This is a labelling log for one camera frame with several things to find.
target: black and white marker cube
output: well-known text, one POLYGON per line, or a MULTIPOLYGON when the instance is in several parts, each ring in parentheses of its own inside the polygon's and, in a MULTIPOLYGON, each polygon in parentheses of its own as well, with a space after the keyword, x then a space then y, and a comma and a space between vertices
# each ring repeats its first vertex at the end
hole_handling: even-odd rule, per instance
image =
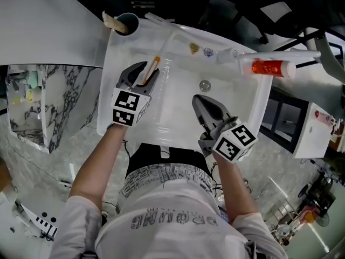
POLYGON ((213 151, 221 155, 230 163, 234 163, 258 141, 247 128, 247 123, 241 123, 225 132, 218 138, 213 151))
POLYGON ((146 112, 150 99, 150 96, 114 88, 113 122, 126 127, 134 127, 146 112))

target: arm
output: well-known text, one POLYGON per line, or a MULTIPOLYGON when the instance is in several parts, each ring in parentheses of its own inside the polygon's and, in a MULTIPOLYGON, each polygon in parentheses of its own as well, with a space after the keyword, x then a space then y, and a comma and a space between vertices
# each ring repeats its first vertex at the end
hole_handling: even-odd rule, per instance
POLYGON ((258 212, 258 208, 243 182, 238 167, 227 162, 217 153, 213 153, 213 156, 218 162, 219 176, 230 223, 239 215, 258 212))
POLYGON ((127 127, 112 125, 75 177, 71 196, 82 196, 92 201, 100 210, 115 159, 119 153, 127 127))
POLYGON ((213 153, 218 162, 227 216, 232 226, 248 240, 257 244, 257 251, 268 258, 287 258, 281 245, 273 238, 243 182, 238 167, 213 153))

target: cup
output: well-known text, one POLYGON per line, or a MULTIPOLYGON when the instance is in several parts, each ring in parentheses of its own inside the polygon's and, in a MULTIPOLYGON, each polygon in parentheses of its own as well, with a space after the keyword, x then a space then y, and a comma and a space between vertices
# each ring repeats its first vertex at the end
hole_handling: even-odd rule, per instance
POLYGON ((122 32, 115 31, 120 37, 132 37, 135 36, 139 29, 139 18, 134 13, 126 12, 117 17, 117 20, 127 26, 129 33, 125 35, 122 32))

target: white sink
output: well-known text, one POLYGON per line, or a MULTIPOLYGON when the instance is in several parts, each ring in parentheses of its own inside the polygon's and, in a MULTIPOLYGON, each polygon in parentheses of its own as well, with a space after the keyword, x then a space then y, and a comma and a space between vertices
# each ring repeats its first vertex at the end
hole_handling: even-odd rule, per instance
MULTIPOLYGON (((240 46, 243 51, 252 51, 222 37, 187 29, 207 40, 215 50, 240 46)), ((148 68, 168 35, 169 31, 145 20, 141 20, 140 38, 136 40, 111 34, 98 109, 97 131, 100 135, 112 121, 111 95, 121 72, 142 61, 148 61, 148 68)), ((253 133, 258 133, 271 89, 270 76, 241 77, 236 64, 216 65, 212 57, 203 55, 203 51, 192 55, 189 42, 178 36, 164 57, 149 108, 140 122, 128 130, 127 140, 200 150, 198 139, 204 130, 191 103, 196 94, 220 101, 230 114, 247 121, 253 133), (199 89, 202 80, 210 82, 209 92, 199 89)))

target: black shorts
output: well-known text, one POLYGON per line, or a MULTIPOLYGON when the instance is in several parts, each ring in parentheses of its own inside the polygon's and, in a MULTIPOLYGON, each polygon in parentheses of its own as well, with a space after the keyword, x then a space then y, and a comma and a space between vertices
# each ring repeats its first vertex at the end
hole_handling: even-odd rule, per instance
POLYGON ((169 154, 169 158, 161 158, 160 146, 142 143, 139 149, 129 159, 126 176, 142 167, 160 163, 181 163, 192 165, 198 167, 211 176, 205 157, 202 153, 195 152, 190 149, 170 148, 169 154))

